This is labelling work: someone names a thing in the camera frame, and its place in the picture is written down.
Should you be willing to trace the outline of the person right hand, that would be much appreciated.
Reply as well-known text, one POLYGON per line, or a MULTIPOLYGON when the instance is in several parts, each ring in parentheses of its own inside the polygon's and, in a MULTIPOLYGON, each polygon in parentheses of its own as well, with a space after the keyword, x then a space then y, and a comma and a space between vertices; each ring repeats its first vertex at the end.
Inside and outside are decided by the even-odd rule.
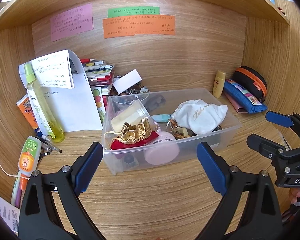
POLYGON ((289 189, 289 200, 291 204, 295 204, 300 198, 300 189, 299 188, 290 188, 289 189))

